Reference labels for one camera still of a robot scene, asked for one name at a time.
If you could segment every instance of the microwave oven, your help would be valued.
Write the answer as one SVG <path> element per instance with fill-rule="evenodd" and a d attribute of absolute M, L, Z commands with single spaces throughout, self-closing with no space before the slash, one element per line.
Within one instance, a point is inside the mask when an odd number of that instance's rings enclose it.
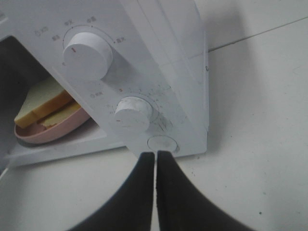
<path fill-rule="evenodd" d="M 0 53 L 11 67 L 0 74 L 0 168 L 121 146 L 206 151 L 208 53 L 193 0 L 0 0 Z M 13 119 L 47 75 L 91 120 L 26 146 Z"/>

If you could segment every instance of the bread slice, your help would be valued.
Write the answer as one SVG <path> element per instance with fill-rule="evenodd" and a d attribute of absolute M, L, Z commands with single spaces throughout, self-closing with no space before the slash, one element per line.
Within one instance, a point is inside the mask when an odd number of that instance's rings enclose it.
<path fill-rule="evenodd" d="M 53 77 L 49 77 L 30 88 L 14 122 L 19 127 L 26 128 L 72 100 L 61 85 Z"/>
<path fill-rule="evenodd" d="M 46 127 L 47 129 L 55 126 L 58 123 L 61 123 L 63 120 L 72 115 L 75 111 L 77 111 L 81 106 L 76 102 L 70 102 L 59 110 L 51 113 L 50 115 L 43 118 L 38 123 Z"/>

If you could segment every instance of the pink plate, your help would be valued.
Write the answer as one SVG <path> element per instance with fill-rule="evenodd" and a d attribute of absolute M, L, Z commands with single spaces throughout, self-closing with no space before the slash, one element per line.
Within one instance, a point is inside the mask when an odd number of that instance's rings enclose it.
<path fill-rule="evenodd" d="M 83 108 L 78 109 L 61 123 L 46 129 L 34 123 L 23 129 L 15 125 L 15 136 L 27 143 L 47 143 L 60 138 L 86 122 L 90 116 Z"/>

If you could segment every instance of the white tile floor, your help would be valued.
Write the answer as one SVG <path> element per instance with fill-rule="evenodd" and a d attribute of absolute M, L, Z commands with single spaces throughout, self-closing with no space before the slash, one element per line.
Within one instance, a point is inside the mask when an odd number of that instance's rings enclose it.
<path fill-rule="evenodd" d="M 210 53 L 208 152 L 178 163 L 250 227 L 306 231 L 308 0 L 197 5 L 210 48 L 222 48 Z M 1 230 L 67 229 L 106 201 L 135 163 L 118 149 L 9 170 L 0 181 Z M 152 230 L 159 230 L 156 211 Z"/>

